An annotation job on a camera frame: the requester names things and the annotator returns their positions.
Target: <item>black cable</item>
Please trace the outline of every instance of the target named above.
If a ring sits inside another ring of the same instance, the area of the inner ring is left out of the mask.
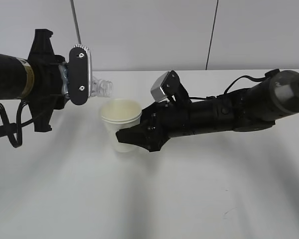
[[[204,101],[206,100],[207,98],[202,98],[202,97],[189,97],[191,100],[201,100],[201,101]]]
[[[215,30],[215,23],[216,23],[216,16],[217,16],[217,10],[218,10],[218,3],[219,3],[219,0],[217,0],[217,3],[216,3],[216,9],[215,9],[215,15],[214,15],[214,22],[213,22],[213,28],[211,30],[211,36],[210,36],[210,42],[209,42],[209,48],[208,48],[208,55],[207,55],[207,61],[206,61],[206,68],[205,68],[205,70],[207,70],[207,68],[208,68],[208,62],[209,62],[209,55],[210,55],[210,50],[211,50],[211,44],[213,42],[213,36],[214,36],[214,30]]]
[[[74,0],[70,0],[70,2],[71,2],[71,9],[72,9],[72,15],[73,15],[73,20],[74,20],[76,36],[78,38],[79,44],[82,44],[81,43],[81,35],[80,35],[80,30],[79,30],[78,19],[76,17],[76,12],[75,12],[75,7],[74,7]]]
[[[232,86],[237,82],[239,81],[240,79],[242,78],[247,78],[249,80],[251,80],[252,82],[263,82],[264,80],[266,80],[266,77],[262,77],[262,78],[254,78],[254,77],[251,77],[251,76],[241,76],[239,78],[237,78],[236,80],[233,81],[233,83],[231,83],[229,85],[229,87],[227,87],[227,89],[225,90],[224,92],[224,95],[228,93],[228,91],[230,90],[230,88],[232,88]]]

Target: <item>cup rim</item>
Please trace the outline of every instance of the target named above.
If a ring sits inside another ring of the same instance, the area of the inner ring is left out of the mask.
[[[109,118],[106,118],[102,115],[102,109],[109,103],[109,102],[112,102],[112,101],[129,101],[129,102],[133,102],[135,104],[137,104],[140,108],[140,113],[135,116],[135,117],[132,117],[132,118],[129,118],[129,119],[119,119],[119,120],[114,120],[114,119],[109,119]],[[117,98],[117,99],[111,99],[109,101],[107,101],[104,105],[102,105],[102,107],[100,108],[99,110],[100,112],[100,116],[102,118],[102,120],[104,120],[105,122],[108,122],[108,123],[114,123],[114,124],[123,124],[123,123],[131,123],[135,120],[137,120],[138,118],[141,117],[142,115],[142,107],[140,106],[140,104],[137,102],[137,101],[134,101],[134,100],[130,100],[130,99],[123,99],[123,98]]]

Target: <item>white tabletop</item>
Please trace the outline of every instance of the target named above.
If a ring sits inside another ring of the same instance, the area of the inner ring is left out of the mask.
[[[266,70],[180,71],[193,97]],[[95,72],[146,107],[163,72]],[[234,87],[254,85],[242,79]],[[0,138],[0,239],[299,239],[299,114],[265,131],[171,139],[160,152],[111,149],[98,110],[68,103],[49,133]],[[5,102],[11,119],[17,102]]]

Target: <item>white paper cup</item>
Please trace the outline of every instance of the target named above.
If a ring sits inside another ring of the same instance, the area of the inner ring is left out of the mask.
[[[109,133],[110,142],[117,152],[130,152],[137,146],[119,143],[115,133],[123,128],[130,128],[141,122],[142,108],[132,100],[113,99],[100,109],[104,126]]]

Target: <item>plastic bottle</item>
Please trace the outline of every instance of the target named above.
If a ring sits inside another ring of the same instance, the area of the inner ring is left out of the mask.
[[[97,97],[111,97],[113,91],[113,83],[110,81],[97,79],[93,76],[91,87],[91,96]]]

